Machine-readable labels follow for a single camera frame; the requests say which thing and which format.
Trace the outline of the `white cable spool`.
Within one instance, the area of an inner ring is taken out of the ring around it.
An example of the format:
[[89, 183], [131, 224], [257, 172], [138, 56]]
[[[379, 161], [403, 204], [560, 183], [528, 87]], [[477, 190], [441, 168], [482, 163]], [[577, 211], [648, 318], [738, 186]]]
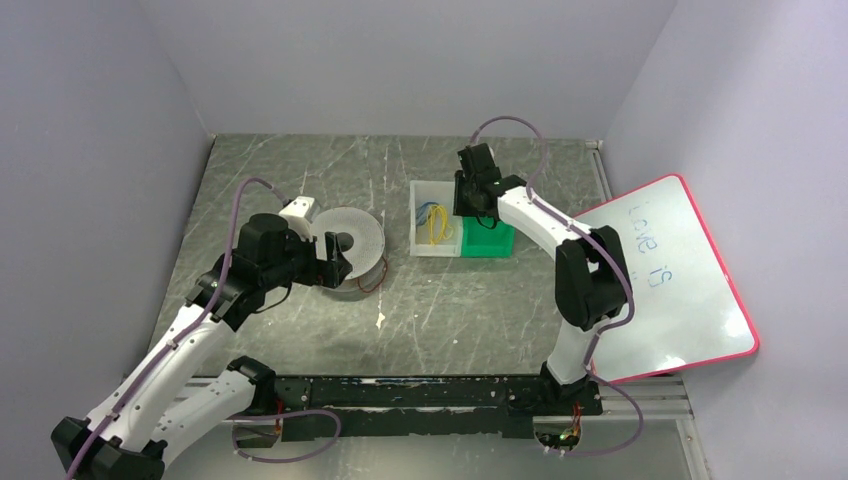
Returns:
[[379, 288], [387, 274], [386, 240], [381, 223], [369, 212], [353, 207], [337, 207], [320, 213], [312, 224], [318, 237], [320, 258], [324, 259], [324, 234], [335, 232], [342, 252], [353, 267], [337, 288], [324, 288], [332, 298], [354, 300]]

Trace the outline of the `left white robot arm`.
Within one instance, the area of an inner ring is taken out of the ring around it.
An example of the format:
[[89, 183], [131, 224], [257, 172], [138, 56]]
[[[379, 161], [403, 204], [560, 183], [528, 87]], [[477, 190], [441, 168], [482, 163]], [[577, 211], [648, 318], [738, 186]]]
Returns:
[[277, 214], [232, 226], [224, 253], [201, 275], [169, 332], [85, 418], [63, 418], [51, 441], [69, 479], [159, 479], [166, 466], [225, 419], [275, 410], [276, 374], [247, 356], [187, 404], [171, 403], [205, 359], [294, 284], [338, 287], [351, 273], [335, 232], [303, 237]]

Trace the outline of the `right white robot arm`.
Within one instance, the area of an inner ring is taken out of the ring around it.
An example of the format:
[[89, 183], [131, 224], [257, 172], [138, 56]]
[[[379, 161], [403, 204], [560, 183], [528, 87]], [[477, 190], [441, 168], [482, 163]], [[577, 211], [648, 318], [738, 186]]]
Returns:
[[590, 383], [591, 356], [604, 327], [633, 300], [616, 230], [591, 228], [557, 210], [516, 175], [505, 176], [487, 144], [459, 151], [454, 213], [521, 232], [554, 262], [554, 301], [563, 318], [540, 376], [546, 396], [570, 399]]

